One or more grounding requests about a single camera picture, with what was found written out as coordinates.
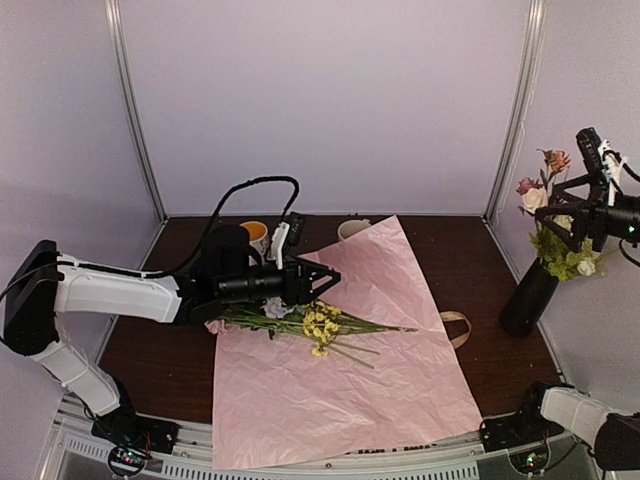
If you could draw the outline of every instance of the cup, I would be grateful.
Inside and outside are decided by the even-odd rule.
[[[362,220],[347,220],[346,222],[342,222],[338,227],[338,238],[344,241],[370,226],[371,221],[368,218]]]
[[[269,229],[267,226],[255,220],[241,223],[240,226],[249,232],[249,245],[256,249],[264,261],[267,250],[269,249]],[[255,265],[256,261],[249,258],[249,265]]]

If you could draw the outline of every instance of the pink wrapping paper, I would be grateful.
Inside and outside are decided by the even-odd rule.
[[[477,430],[482,418],[427,282],[396,217],[307,258],[342,272],[323,300],[376,323],[418,327],[344,337],[316,358],[312,342],[232,329],[218,336],[213,402],[215,468],[244,470],[359,449],[423,445]]]

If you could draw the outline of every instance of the dark brown table surface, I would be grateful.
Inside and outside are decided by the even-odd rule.
[[[275,217],[251,217],[270,229]],[[309,216],[296,252],[337,241],[344,216]],[[372,221],[383,217],[369,216]],[[247,218],[225,217],[240,223]],[[497,318],[515,282],[480,218],[401,216],[400,221],[422,267],[438,308],[465,313],[473,323],[469,341],[457,350],[471,392],[484,416],[514,411],[534,380],[557,381],[555,366],[540,333],[509,337]],[[191,252],[205,218],[172,218],[146,264],[174,266]],[[450,336],[464,330],[447,324]],[[203,327],[160,325],[122,317],[100,362],[121,380],[141,413],[211,422],[215,337]]]

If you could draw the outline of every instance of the gray wall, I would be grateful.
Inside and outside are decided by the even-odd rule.
[[[0,112],[0,284],[42,238],[72,255],[137,266],[157,224],[103,1],[0,2]],[[92,356],[108,319],[61,323]],[[62,392],[2,346],[0,364],[0,476],[34,478]]]
[[[482,213],[527,0],[121,3],[170,214],[282,173],[299,211]],[[278,212],[288,193],[258,187],[226,212]]]
[[[538,80],[522,149],[498,217],[498,240],[523,275],[534,259],[533,222],[517,210],[516,180],[535,176],[536,148],[566,150],[584,173],[576,133],[593,126],[640,170],[640,3],[550,2]],[[626,193],[640,185],[625,175]],[[610,241],[607,249],[616,246]],[[640,410],[640,270],[618,253],[604,279],[561,284],[543,318],[569,380],[614,406]]]

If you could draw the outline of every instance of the flower vase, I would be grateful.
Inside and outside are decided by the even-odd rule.
[[[536,258],[500,313],[502,329],[514,337],[531,335],[558,283]]]

